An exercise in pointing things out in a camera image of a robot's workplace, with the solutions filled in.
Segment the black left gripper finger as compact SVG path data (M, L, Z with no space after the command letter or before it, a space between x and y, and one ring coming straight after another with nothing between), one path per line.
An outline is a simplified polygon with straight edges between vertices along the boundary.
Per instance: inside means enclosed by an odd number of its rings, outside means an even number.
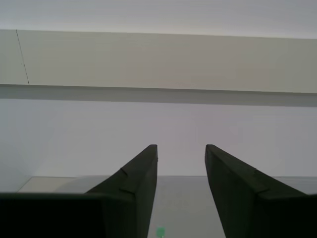
M3 238L145 238L158 172L158 147L146 147L85 193L2 193Z
M227 238L315 238L317 196L207 145L210 190Z

